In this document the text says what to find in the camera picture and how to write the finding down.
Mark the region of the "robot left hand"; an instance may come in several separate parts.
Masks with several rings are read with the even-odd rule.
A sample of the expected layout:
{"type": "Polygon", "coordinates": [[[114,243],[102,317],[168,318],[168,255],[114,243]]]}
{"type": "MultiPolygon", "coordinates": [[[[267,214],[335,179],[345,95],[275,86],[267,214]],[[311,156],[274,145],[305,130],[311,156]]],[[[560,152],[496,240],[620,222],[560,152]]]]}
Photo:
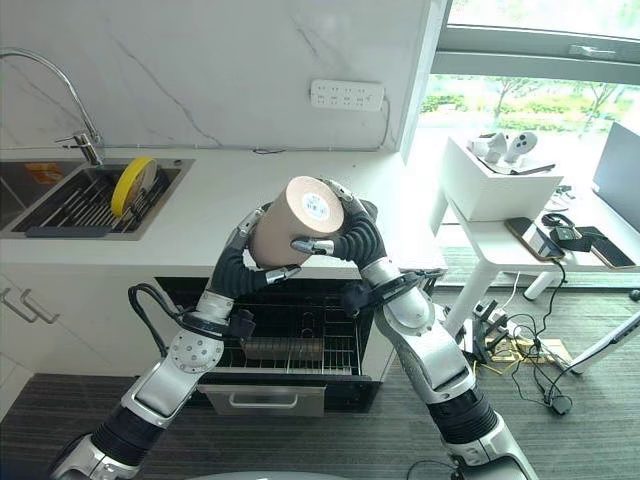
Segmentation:
{"type": "Polygon", "coordinates": [[[270,206],[271,203],[268,202],[252,210],[231,231],[213,270],[209,291],[235,300],[266,286],[286,281],[301,270],[298,264],[259,270],[252,270],[245,265],[244,252],[250,236],[270,206]]]}

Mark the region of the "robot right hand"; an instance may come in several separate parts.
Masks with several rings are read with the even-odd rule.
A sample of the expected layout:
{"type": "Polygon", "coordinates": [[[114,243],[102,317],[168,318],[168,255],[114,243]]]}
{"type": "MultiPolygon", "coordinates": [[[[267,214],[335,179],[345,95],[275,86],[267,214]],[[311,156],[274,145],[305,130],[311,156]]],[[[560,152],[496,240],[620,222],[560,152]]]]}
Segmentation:
{"type": "Polygon", "coordinates": [[[339,199],[343,209],[342,230],[327,238],[299,237],[291,241],[292,249],[353,262],[359,270],[387,256],[384,240],[375,222],[377,207],[361,200],[355,193],[333,179],[322,178],[339,199]]]}

